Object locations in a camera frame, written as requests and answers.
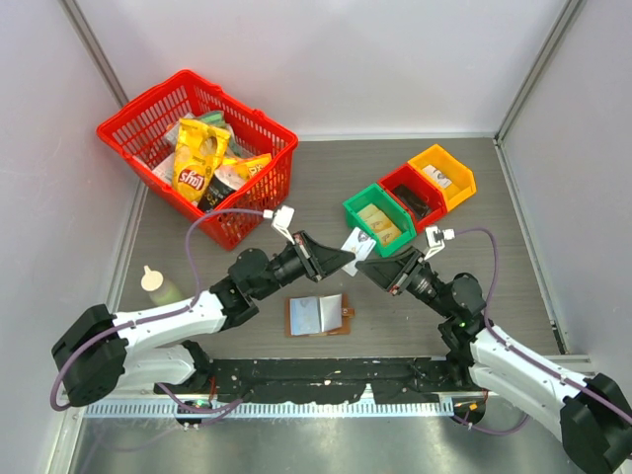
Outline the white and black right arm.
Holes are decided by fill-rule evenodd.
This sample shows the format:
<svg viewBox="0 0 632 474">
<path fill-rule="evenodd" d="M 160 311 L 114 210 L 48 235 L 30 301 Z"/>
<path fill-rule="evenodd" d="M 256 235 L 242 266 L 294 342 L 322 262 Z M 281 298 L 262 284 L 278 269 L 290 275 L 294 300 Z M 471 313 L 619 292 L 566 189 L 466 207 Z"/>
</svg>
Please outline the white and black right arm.
<svg viewBox="0 0 632 474">
<path fill-rule="evenodd" d="M 564 368 L 520 344 L 487 319 L 477 278 L 444 282 L 424 254 L 409 248 L 358 270 L 392 295 L 408 292 L 443 317 L 445 375 L 459 390 L 474 384 L 505 398 L 561 441 L 586 473 L 613 473 L 631 456 L 631 406 L 609 376 Z"/>
</svg>

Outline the brown leather card holder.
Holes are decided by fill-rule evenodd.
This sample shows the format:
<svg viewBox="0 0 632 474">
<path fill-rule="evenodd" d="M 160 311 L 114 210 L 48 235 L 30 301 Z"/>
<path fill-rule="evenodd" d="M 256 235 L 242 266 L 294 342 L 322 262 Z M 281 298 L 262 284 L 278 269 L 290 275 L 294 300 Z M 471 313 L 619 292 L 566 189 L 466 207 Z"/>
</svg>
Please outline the brown leather card holder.
<svg viewBox="0 0 632 474">
<path fill-rule="evenodd" d="M 348 335 L 355 316 L 344 293 L 288 298 L 285 335 L 291 338 Z"/>
</svg>

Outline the white VIP card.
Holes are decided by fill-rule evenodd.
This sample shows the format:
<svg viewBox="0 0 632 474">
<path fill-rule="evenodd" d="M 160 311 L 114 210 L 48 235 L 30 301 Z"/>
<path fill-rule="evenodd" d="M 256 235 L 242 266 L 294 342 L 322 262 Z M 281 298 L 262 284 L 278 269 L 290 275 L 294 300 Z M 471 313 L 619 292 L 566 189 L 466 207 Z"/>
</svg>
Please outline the white VIP card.
<svg viewBox="0 0 632 474">
<path fill-rule="evenodd" d="M 343 251 L 352 252 L 355 258 L 343 266 L 343 271 L 350 277 L 357 274 L 356 264 L 363 262 L 372 252 L 376 241 L 359 227 L 355 227 L 342 246 Z"/>
</svg>

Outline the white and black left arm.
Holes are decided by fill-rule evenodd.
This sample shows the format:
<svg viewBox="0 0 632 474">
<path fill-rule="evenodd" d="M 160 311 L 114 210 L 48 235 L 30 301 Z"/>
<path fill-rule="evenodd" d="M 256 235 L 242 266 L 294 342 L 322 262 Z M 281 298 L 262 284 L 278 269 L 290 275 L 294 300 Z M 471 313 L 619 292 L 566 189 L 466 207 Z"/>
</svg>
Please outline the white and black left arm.
<svg viewBox="0 0 632 474">
<path fill-rule="evenodd" d="M 258 313 L 259 301 L 301 277 L 319 282 L 354 258 L 351 251 L 327 247 L 298 231 L 272 257 L 261 249 L 243 251 L 226 277 L 191 298 L 136 312 L 112 313 L 104 304 L 91 306 L 51 349 L 58 375 L 50 405 L 62 410 L 57 402 L 60 390 L 71 407 L 100 401 L 147 374 L 143 356 L 150 352 L 241 326 Z"/>
</svg>

